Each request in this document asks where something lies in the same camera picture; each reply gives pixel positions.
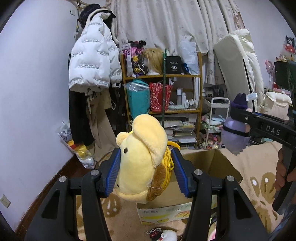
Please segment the person right hand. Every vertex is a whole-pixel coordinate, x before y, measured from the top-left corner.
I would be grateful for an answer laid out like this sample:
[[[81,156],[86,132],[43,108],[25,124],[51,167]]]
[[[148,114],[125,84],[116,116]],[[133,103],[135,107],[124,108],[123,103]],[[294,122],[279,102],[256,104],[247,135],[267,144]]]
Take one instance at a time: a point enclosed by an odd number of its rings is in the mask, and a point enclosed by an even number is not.
[[[278,162],[276,165],[276,175],[275,175],[275,189],[276,191],[281,190],[285,185],[286,181],[294,182],[296,180],[295,169],[289,174],[287,174],[287,168],[283,163],[283,150],[282,148],[278,151]]]

